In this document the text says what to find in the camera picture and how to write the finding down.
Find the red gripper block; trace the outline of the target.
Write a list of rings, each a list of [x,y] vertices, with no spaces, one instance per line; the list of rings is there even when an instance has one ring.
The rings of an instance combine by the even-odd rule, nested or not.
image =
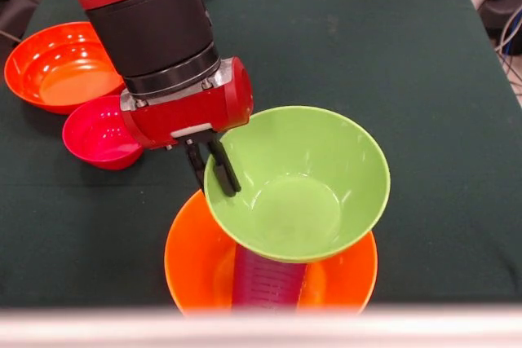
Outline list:
[[[126,128],[148,149],[176,145],[179,139],[202,131],[221,132],[243,126],[253,106],[250,78],[237,57],[222,60],[210,77],[169,95],[146,100],[138,100],[128,90],[120,95]],[[213,171],[223,194],[234,197],[241,185],[224,146],[217,138],[211,138],[206,145],[214,158]],[[199,144],[188,139],[184,149],[199,188],[204,191],[206,163]]]

